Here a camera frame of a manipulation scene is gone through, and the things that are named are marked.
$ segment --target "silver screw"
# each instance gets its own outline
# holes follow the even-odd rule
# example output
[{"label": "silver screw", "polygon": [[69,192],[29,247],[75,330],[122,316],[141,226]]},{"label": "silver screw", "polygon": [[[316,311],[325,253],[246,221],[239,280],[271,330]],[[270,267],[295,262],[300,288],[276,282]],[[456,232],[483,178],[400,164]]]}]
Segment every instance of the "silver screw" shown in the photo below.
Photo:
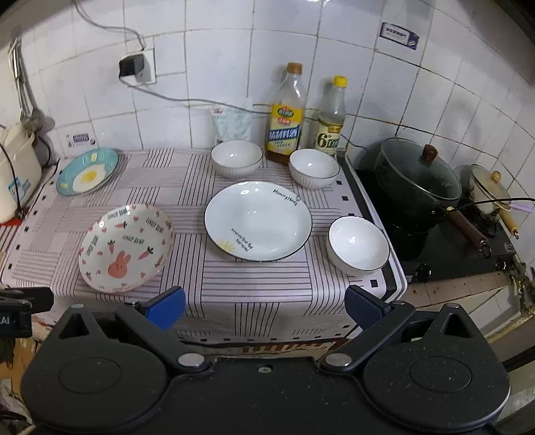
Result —
[{"label": "silver screw", "polygon": [[325,362],[333,367],[347,367],[352,359],[346,354],[329,354],[325,357]]},{"label": "silver screw", "polygon": [[177,361],[183,367],[197,368],[203,365],[204,357],[195,353],[183,354],[180,355]]}]

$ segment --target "blue gripper pad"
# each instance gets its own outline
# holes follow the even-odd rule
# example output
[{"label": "blue gripper pad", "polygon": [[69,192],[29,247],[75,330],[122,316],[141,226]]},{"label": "blue gripper pad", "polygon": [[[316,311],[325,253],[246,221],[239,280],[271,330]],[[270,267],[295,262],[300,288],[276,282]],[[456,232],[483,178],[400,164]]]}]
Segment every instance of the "blue gripper pad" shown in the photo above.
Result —
[{"label": "blue gripper pad", "polygon": [[369,328],[391,310],[390,305],[359,286],[349,286],[343,301],[349,316],[362,329]]},{"label": "blue gripper pad", "polygon": [[172,287],[142,306],[144,316],[163,330],[169,329],[184,314],[186,294]]}]

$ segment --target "rabbit illustration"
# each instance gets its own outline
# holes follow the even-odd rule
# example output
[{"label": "rabbit illustration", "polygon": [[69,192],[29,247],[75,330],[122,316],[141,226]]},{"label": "rabbit illustration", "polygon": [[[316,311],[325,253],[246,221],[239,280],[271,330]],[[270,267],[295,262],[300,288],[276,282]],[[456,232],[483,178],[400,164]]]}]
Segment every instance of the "rabbit illustration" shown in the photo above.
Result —
[{"label": "rabbit illustration", "polygon": [[126,265],[130,261],[130,255],[125,256],[125,251],[119,252],[117,259],[108,266],[108,273],[114,278],[124,278],[128,273]]}]

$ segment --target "bottle cap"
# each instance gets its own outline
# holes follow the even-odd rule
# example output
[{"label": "bottle cap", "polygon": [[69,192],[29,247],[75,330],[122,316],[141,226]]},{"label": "bottle cap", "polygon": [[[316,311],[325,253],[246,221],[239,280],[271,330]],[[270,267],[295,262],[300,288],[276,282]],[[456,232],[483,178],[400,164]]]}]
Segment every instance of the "bottle cap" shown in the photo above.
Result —
[{"label": "bottle cap", "polygon": [[288,66],[286,66],[286,72],[289,72],[290,74],[301,75],[303,73],[303,64],[297,62],[288,62]]},{"label": "bottle cap", "polygon": [[345,88],[347,86],[347,77],[344,76],[334,76],[333,83],[339,88]]}]

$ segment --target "stove knob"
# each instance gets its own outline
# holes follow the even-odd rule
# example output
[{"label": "stove knob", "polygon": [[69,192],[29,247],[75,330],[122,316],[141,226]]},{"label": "stove knob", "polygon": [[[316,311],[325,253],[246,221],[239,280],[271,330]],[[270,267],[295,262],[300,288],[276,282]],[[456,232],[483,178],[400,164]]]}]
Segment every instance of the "stove knob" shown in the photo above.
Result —
[{"label": "stove knob", "polygon": [[414,277],[417,282],[427,282],[431,277],[431,267],[426,263],[420,264],[414,272]]},{"label": "stove knob", "polygon": [[505,272],[505,269],[507,268],[507,263],[505,262],[505,260],[500,258],[494,265],[494,268],[497,272]]}]

